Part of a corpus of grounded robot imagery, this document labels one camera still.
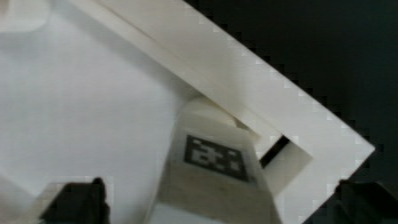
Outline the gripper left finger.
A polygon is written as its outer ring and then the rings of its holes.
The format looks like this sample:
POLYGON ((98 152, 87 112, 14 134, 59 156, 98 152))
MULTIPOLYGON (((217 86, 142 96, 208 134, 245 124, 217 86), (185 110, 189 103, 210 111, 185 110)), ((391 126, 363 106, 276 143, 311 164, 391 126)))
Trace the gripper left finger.
POLYGON ((71 182, 39 215, 43 224, 110 224, 107 187, 100 177, 91 182, 71 182))

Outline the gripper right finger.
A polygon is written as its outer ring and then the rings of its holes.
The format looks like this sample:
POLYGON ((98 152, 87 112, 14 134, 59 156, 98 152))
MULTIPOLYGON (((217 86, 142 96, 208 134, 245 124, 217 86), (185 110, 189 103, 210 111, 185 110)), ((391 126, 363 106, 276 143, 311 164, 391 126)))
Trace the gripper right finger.
POLYGON ((398 182, 341 180, 334 200, 304 224, 398 224, 398 182))

